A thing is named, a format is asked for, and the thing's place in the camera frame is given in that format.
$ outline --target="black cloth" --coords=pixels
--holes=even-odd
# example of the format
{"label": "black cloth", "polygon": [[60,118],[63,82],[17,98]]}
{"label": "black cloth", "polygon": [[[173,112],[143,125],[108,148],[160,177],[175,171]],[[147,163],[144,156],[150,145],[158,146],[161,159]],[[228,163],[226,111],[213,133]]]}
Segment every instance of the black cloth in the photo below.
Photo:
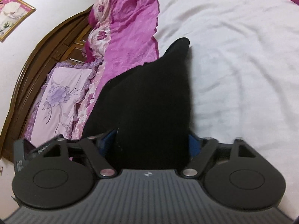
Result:
{"label": "black cloth", "polygon": [[118,129],[106,157],[116,169],[182,169],[187,165],[188,49],[189,40],[180,38],[158,60],[132,68],[103,87],[82,138]]}

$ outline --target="round black disc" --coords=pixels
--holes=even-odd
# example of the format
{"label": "round black disc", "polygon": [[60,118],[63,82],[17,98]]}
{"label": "round black disc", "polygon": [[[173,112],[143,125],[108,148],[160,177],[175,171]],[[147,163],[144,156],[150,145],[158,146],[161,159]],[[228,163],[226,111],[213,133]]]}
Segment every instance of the round black disc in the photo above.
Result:
{"label": "round black disc", "polygon": [[272,165],[254,158],[239,158],[211,168],[205,175],[204,187],[227,207],[258,210],[279,203],[286,185]]}
{"label": "round black disc", "polygon": [[66,207],[86,196],[93,187],[91,171],[59,157],[32,160],[13,179],[13,192],[25,205],[39,209]]}

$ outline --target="bed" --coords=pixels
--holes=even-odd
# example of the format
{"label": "bed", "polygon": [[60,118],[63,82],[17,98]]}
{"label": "bed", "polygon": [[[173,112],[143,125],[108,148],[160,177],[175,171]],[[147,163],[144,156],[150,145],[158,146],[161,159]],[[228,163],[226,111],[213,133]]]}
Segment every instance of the bed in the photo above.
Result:
{"label": "bed", "polygon": [[98,60],[71,125],[69,136],[78,139],[109,80],[156,60],[173,41],[187,37],[190,128],[223,143],[243,137],[283,174],[287,188],[279,207],[295,219],[298,4],[299,0],[96,1],[47,35],[26,62],[0,136],[1,155],[12,161],[12,142],[26,134],[40,88],[57,62],[81,65]]}

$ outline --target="purple floral pillow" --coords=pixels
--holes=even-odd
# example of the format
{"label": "purple floral pillow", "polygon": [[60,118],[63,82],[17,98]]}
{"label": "purple floral pillow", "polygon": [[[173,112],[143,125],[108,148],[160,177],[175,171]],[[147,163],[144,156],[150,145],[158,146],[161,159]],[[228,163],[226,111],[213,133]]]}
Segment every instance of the purple floral pillow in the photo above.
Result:
{"label": "purple floral pillow", "polygon": [[78,104],[84,99],[99,62],[84,65],[58,63],[48,74],[42,97],[36,103],[24,137],[35,147],[62,134],[70,139],[77,120]]}

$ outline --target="metal pin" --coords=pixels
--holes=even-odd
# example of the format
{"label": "metal pin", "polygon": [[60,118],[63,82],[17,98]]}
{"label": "metal pin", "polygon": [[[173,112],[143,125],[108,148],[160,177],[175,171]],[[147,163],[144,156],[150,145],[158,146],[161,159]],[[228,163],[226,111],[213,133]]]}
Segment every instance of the metal pin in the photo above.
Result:
{"label": "metal pin", "polygon": [[193,168],[187,168],[183,171],[183,174],[187,177],[193,177],[197,175],[197,171]]}
{"label": "metal pin", "polygon": [[111,177],[115,174],[115,171],[111,168],[105,168],[101,170],[100,174],[104,177]]}

